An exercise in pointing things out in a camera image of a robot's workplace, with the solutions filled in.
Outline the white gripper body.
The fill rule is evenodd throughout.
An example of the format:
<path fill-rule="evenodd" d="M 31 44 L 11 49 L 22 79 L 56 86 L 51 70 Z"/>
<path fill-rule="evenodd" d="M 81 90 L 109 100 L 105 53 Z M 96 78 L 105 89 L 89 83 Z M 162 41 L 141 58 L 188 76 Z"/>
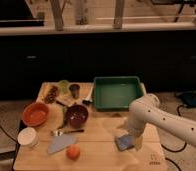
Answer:
<path fill-rule="evenodd" d="M 126 122 L 127 132 L 133 137 L 135 149 L 140 150 L 143 143 L 143 133 L 145 130 L 145 124 L 141 121 Z"/>

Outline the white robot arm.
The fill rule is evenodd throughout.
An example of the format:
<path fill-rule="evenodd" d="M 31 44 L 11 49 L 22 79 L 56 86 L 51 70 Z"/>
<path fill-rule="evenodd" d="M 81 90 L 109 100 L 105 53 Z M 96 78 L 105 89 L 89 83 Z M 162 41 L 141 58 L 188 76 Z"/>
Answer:
<path fill-rule="evenodd" d="M 127 131 L 140 137 L 150 123 L 196 147 L 196 121 L 165 112 L 159 105 L 159 98 L 150 93 L 134 100 L 125 122 Z"/>

